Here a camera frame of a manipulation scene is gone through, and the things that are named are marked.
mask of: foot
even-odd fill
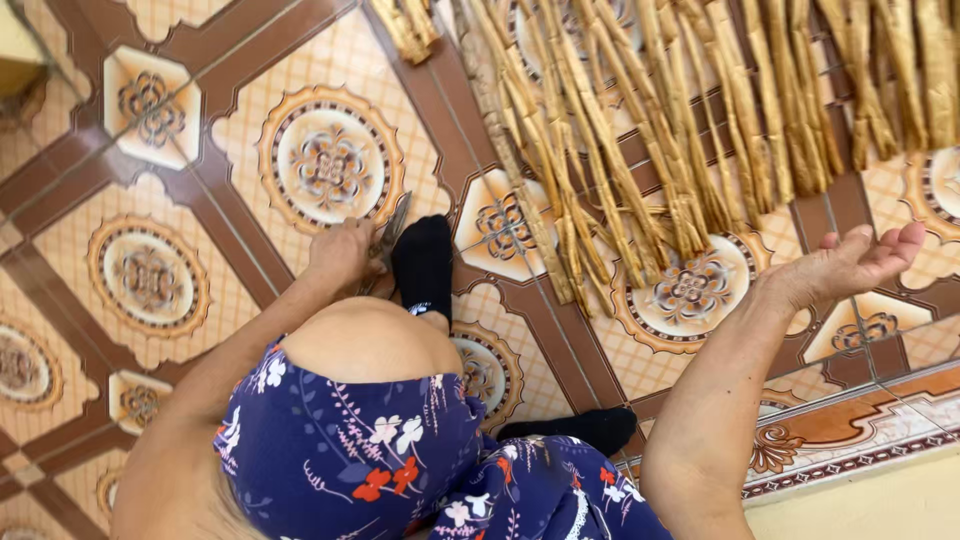
[[[450,333],[453,244],[442,215],[422,217],[407,227],[391,253],[394,280],[403,307],[443,333]]]
[[[507,424],[496,440],[527,435],[566,435],[589,444],[606,457],[616,454],[636,433],[636,415],[629,408],[592,410],[576,416],[542,422]]]

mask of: hand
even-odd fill
[[[310,242],[310,264],[303,277],[319,277],[340,288],[370,274],[386,274],[387,268],[379,254],[371,257],[375,234],[372,220],[355,217],[317,233]]]
[[[839,241],[828,233],[820,249],[788,264],[774,266],[762,278],[797,309],[866,292],[913,264],[924,244],[924,224],[891,229],[872,246],[874,230],[854,227]]]

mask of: knife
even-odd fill
[[[410,202],[413,201],[413,199],[413,191],[407,191],[403,195],[400,195],[400,200],[396,203],[394,213],[387,219],[387,225],[383,228],[383,235],[380,236],[380,241],[371,246],[370,257],[380,256],[388,272],[394,270],[394,266],[390,261],[390,255],[394,252],[396,240],[400,238],[400,233],[403,232],[403,223],[407,219],[407,212],[410,210]],[[369,296],[373,290],[373,286],[376,284],[376,279],[377,276],[365,278],[360,285],[360,290],[357,291],[357,296]]]

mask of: knee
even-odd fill
[[[449,339],[391,302],[338,302],[283,341],[290,361],[340,382],[387,382],[460,373]]]

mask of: blue floral dress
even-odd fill
[[[566,436],[496,443],[460,377],[340,383],[272,343],[213,441],[237,504],[276,540],[670,538],[634,486]]]

